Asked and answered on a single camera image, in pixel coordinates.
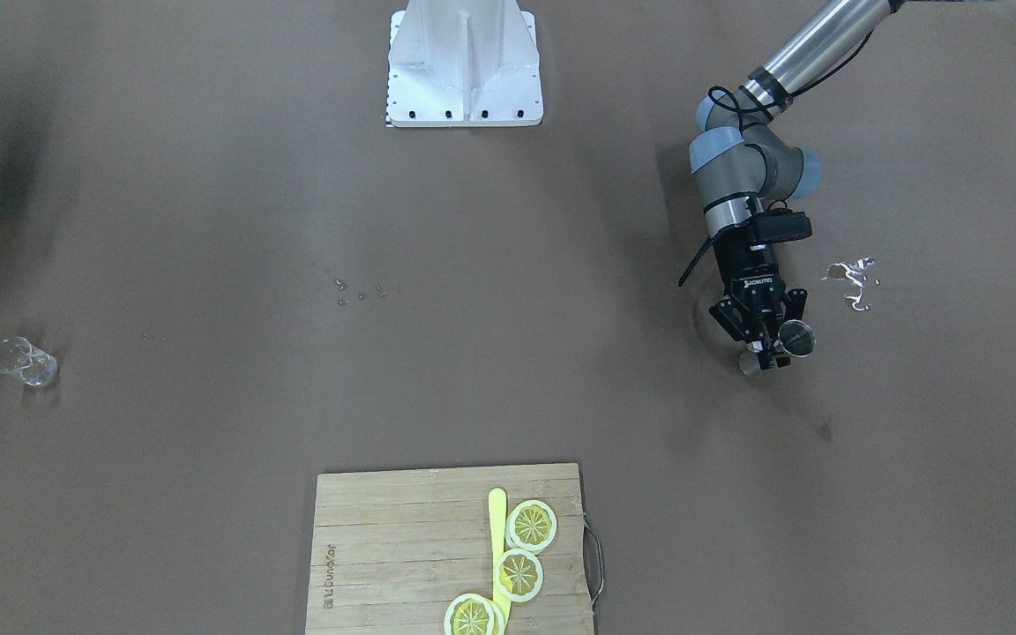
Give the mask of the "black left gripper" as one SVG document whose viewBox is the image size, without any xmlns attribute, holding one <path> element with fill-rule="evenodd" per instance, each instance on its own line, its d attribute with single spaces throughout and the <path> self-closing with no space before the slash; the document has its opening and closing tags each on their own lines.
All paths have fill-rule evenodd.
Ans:
<svg viewBox="0 0 1016 635">
<path fill-rule="evenodd" d="M 806 289 L 787 289 L 773 248 L 751 245 L 747 232 L 723 232 L 713 246 L 723 297 L 708 313 L 733 341 L 744 347 L 742 369 L 778 369 L 775 331 L 802 321 Z"/>
</svg>

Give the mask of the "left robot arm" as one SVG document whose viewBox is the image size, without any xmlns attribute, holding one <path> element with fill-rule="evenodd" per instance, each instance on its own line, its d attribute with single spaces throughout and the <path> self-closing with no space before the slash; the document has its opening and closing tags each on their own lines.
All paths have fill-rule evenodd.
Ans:
<svg viewBox="0 0 1016 635">
<path fill-rule="evenodd" d="M 722 295 L 709 314 L 742 346 L 739 369 L 746 377 L 787 367 L 816 346 L 803 320 L 808 293 L 783 280 L 775 245 L 813 233 L 810 217 L 788 202 L 815 191 L 821 164 L 811 150 L 783 141 L 771 124 L 796 98 L 855 59 L 899 10 L 899 1 L 830 1 L 744 83 L 710 87 L 698 106 L 700 132 L 689 163 L 708 237 L 680 281 L 713 254 Z"/>
</svg>

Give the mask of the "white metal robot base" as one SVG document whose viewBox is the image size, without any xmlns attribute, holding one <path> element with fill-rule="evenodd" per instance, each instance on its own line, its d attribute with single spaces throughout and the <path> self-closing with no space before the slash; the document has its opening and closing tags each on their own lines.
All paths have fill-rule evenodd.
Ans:
<svg viewBox="0 0 1016 635">
<path fill-rule="evenodd" d="M 542 123 L 536 17 L 516 1 L 410 1 L 388 36 L 386 125 Z"/>
</svg>

